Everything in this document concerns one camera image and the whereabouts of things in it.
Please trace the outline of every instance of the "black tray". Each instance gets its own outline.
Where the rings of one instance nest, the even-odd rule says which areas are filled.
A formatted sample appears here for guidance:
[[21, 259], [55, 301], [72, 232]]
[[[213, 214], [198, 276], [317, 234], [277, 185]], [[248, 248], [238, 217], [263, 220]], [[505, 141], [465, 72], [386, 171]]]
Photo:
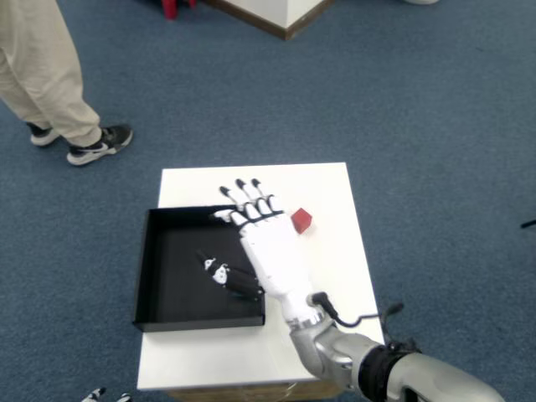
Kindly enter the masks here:
[[195, 251], [203, 250], [253, 272], [236, 228], [209, 218], [225, 208], [147, 211], [133, 320], [143, 332], [264, 324], [263, 296], [253, 301], [227, 291], [196, 258]]

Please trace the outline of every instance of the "black cable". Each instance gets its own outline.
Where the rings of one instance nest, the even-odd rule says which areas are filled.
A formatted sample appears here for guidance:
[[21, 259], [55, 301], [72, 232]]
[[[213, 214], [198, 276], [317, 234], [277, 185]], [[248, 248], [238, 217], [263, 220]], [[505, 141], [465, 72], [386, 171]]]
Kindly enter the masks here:
[[349, 322], [345, 322], [341, 320], [338, 317], [338, 312], [333, 306], [333, 304], [329, 301], [329, 297], [327, 297], [327, 293], [325, 291], [321, 291], [321, 292], [313, 294], [311, 297], [311, 301], [313, 304], [321, 306], [324, 309], [324, 311], [328, 314], [328, 316], [332, 318], [334, 322], [346, 328], [355, 328], [361, 323], [362, 320], [379, 317], [381, 325], [382, 325], [382, 330], [384, 332], [387, 332], [387, 324], [386, 324], [387, 317], [393, 314], [396, 314], [397, 312], [400, 312], [404, 308], [403, 303], [398, 303], [389, 307], [385, 312], [381, 314], [367, 314], [364, 316], [359, 316], [356, 322], [349, 323]]
[[530, 222], [526, 222], [522, 224], [521, 229], [525, 229], [525, 228], [528, 228], [529, 226], [534, 226], [534, 225], [536, 225], [536, 220], [531, 220]]

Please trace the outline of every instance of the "small black and white object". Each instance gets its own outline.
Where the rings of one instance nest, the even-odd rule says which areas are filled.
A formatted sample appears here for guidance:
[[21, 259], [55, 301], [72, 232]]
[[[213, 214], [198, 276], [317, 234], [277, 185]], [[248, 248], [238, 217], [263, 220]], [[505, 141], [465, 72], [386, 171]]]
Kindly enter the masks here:
[[[106, 388], [97, 388], [91, 394], [87, 395], [82, 402], [96, 402], [101, 400], [101, 396], [106, 392]], [[116, 402], [132, 402], [132, 397], [127, 394], [121, 394], [121, 397]]]
[[204, 270], [212, 276], [213, 281], [228, 291], [234, 291], [255, 300], [264, 294], [264, 289], [259, 285], [259, 281], [253, 273], [219, 262], [215, 257], [209, 256], [201, 250], [198, 250], [196, 254], [199, 262], [203, 264]]

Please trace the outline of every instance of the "red object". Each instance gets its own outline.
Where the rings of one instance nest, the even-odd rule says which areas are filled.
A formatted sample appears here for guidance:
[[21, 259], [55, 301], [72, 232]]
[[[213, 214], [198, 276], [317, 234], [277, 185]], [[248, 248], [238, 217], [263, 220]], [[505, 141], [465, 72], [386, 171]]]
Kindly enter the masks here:
[[[190, 5], [190, 8], [195, 8], [197, 0], [188, 0], [188, 4]], [[177, 0], [162, 0], [162, 7], [167, 19], [175, 19], [177, 17]]]
[[177, 0], [162, 0], [164, 15], [167, 19], [175, 19], [177, 17]]
[[300, 235], [311, 226], [312, 216], [303, 208], [298, 209], [292, 216], [292, 223]]

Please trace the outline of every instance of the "nike logo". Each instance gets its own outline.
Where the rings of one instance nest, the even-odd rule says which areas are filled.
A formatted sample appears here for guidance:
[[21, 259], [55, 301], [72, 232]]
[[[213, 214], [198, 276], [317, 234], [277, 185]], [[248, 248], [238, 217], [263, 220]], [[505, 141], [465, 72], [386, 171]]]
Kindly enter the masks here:
[[100, 148], [92, 149], [79, 149], [80, 152], [103, 152], [108, 151], [110, 148], [106, 144], [101, 144]]

